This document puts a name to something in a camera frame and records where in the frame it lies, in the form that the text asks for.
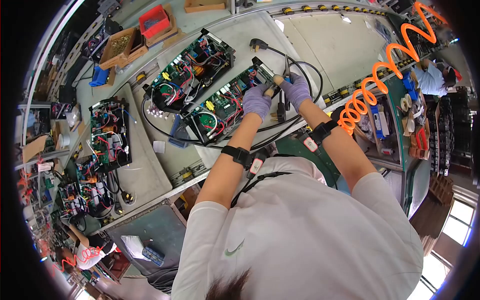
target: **purple glove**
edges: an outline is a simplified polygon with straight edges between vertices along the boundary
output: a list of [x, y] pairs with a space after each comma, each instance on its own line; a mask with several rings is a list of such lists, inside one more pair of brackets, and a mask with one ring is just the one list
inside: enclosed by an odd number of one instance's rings
[[312, 99], [310, 96], [310, 90], [308, 89], [308, 84], [305, 78], [300, 75], [297, 75], [293, 72], [291, 74], [291, 81], [293, 84], [286, 82], [285, 80], [280, 84], [280, 88], [285, 92], [285, 97], [288, 101], [292, 103], [295, 111], [298, 113], [300, 104], [305, 99]]
[[245, 93], [243, 96], [243, 115], [254, 112], [262, 118], [262, 122], [264, 121], [272, 105], [272, 98], [264, 96], [267, 89], [266, 84], [260, 84]]

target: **wrist strap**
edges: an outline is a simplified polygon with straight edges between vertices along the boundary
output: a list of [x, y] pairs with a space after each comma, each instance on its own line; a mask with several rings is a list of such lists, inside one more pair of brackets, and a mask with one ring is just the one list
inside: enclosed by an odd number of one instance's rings
[[222, 153], [233, 157], [233, 161], [241, 164], [245, 170], [248, 170], [248, 168], [250, 168], [252, 165], [253, 159], [250, 155], [250, 152], [241, 147], [234, 148], [232, 146], [225, 146], [222, 149]]
[[312, 132], [312, 138], [321, 143], [327, 136], [332, 133], [332, 129], [337, 127], [338, 124], [334, 120], [330, 120], [327, 123], [320, 123]]

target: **worker in white shirt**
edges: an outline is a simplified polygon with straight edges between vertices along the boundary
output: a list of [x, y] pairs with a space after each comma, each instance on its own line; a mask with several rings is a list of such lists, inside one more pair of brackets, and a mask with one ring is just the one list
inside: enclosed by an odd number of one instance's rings
[[81, 270], [90, 269], [117, 248], [113, 240], [107, 241], [98, 234], [86, 237], [75, 227], [74, 219], [75, 217], [61, 219], [63, 225], [59, 224], [75, 243], [73, 250], [66, 247], [55, 249], [56, 261], [60, 265], [60, 270], [69, 274], [72, 272], [73, 266], [77, 266]]
[[448, 88], [456, 84], [456, 74], [452, 67], [440, 71], [437, 65], [428, 59], [422, 60], [421, 64], [425, 71], [417, 66], [412, 69], [419, 82], [419, 89], [424, 95], [445, 96]]
[[[406, 299], [417, 285], [422, 244], [390, 187], [312, 102], [305, 79], [292, 79], [280, 88], [310, 127], [330, 132], [322, 135], [323, 147], [351, 196], [326, 186], [307, 159], [270, 157], [252, 182], [277, 176], [244, 189], [232, 207], [246, 173], [238, 159], [222, 153], [190, 212], [173, 300], [392, 300]], [[227, 152], [250, 149], [270, 111], [266, 89], [245, 93], [244, 117]]]

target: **yellow connector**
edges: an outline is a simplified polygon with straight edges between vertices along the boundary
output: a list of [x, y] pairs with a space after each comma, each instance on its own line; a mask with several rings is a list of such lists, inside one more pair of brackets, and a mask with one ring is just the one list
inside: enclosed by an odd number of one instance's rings
[[162, 73], [162, 76], [163, 76], [163, 78], [165, 78], [165, 79], [168, 80], [168, 81], [171, 80], [170, 77], [169, 77], [169, 74], [168, 74], [167, 72], [163, 72], [163, 73]]
[[211, 101], [205, 101], [205, 106], [207, 106], [209, 110], [215, 110], [215, 107], [213, 106], [213, 103]]

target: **hair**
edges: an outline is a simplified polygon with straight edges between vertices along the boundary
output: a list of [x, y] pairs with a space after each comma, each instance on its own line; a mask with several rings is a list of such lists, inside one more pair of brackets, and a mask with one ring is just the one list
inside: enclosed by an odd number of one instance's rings
[[449, 87], [452, 87], [456, 84], [456, 75], [455, 75], [455, 70], [453, 68], [450, 68], [450, 71], [448, 71], [447, 75], [444, 75], [444, 80], [445, 83], [442, 85], [442, 88], [448, 89]]
[[60, 265], [60, 268], [62, 267], [62, 264], [63, 264], [63, 268], [64, 268], [65, 272], [67, 272], [68, 274], [71, 274], [72, 271], [73, 271], [73, 267], [66, 262], [62, 262], [62, 260], [67, 260], [65, 258], [65, 255], [63, 255], [63, 249], [64, 248], [61, 248], [61, 247], [56, 247], [55, 248], [55, 260]]
[[235, 276], [226, 285], [222, 286], [221, 279], [215, 279], [208, 289], [205, 300], [241, 300], [243, 286], [248, 280], [250, 269], [240, 276]]

